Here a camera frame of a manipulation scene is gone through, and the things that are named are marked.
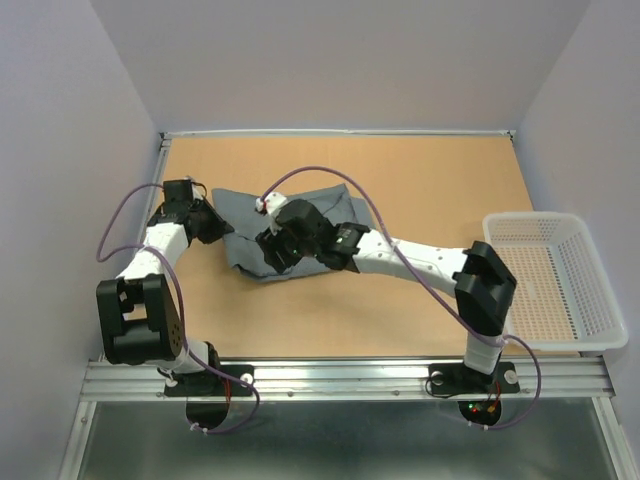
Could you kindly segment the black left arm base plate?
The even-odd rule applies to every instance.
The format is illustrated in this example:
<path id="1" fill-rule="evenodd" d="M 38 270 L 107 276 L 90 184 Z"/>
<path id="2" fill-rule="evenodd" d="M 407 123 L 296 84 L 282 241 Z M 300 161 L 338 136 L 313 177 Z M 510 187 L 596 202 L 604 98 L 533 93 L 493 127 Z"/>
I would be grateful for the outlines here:
<path id="1" fill-rule="evenodd" d="M 254 366 L 250 364 L 222 365 L 222 372 L 240 378 L 244 374 L 254 376 Z M 223 397 L 225 384 L 218 376 L 203 370 L 190 374 L 174 374 L 165 377 L 163 395 L 169 398 Z"/>

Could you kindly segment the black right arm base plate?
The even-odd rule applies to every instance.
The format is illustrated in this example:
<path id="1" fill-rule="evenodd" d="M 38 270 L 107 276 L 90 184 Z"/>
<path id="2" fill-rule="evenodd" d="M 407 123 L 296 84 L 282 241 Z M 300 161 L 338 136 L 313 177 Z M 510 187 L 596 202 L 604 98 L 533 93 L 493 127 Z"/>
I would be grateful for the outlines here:
<path id="1" fill-rule="evenodd" d="M 520 392 L 512 362 L 499 362 L 491 374 L 472 370 L 462 362 L 436 363 L 428 367 L 427 380 L 430 392 L 437 397 Z"/>

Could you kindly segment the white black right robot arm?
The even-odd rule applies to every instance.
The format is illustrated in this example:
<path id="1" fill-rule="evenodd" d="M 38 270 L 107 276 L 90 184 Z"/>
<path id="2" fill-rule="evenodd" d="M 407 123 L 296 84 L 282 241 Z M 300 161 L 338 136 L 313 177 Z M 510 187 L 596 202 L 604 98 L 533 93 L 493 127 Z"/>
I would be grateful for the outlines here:
<path id="1" fill-rule="evenodd" d="M 495 380 L 517 281 L 489 244 L 434 247 L 386 238 L 381 231 L 350 222 L 266 228 L 256 242 L 265 262 L 278 273 L 312 258 L 331 270 L 420 283 L 467 330 L 460 366 L 463 384 L 482 390 Z"/>

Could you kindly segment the grey long sleeve shirt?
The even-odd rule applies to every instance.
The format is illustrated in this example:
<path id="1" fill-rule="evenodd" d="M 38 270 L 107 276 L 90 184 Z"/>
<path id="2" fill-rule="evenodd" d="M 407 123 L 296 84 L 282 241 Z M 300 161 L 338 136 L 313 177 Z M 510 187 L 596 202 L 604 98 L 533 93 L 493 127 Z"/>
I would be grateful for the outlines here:
<path id="1" fill-rule="evenodd" d="M 365 200 L 353 197 L 347 186 L 296 194 L 296 199 L 309 201 L 332 223 L 353 222 L 370 228 L 374 219 Z M 257 282 L 268 283 L 326 274 L 330 269 L 314 259 L 304 258 L 297 265 L 279 274 L 264 261 L 255 237 L 268 226 L 268 220 L 255 211 L 252 194 L 216 188 L 212 191 L 214 207 L 233 231 L 223 237 L 228 265 L 241 275 Z"/>

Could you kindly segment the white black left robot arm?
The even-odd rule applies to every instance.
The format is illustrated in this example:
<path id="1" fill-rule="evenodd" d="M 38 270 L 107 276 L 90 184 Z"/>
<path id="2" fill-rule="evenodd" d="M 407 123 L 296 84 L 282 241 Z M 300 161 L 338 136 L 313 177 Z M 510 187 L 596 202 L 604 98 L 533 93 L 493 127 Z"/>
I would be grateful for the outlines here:
<path id="1" fill-rule="evenodd" d="M 165 201 L 149 220 L 132 261 L 96 288 L 104 354 L 115 365 L 152 365 L 176 383 L 187 376 L 199 393 L 222 382 L 218 354 L 187 338 L 185 302 L 175 265 L 193 240 L 211 244 L 233 228 L 206 199 Z"/>

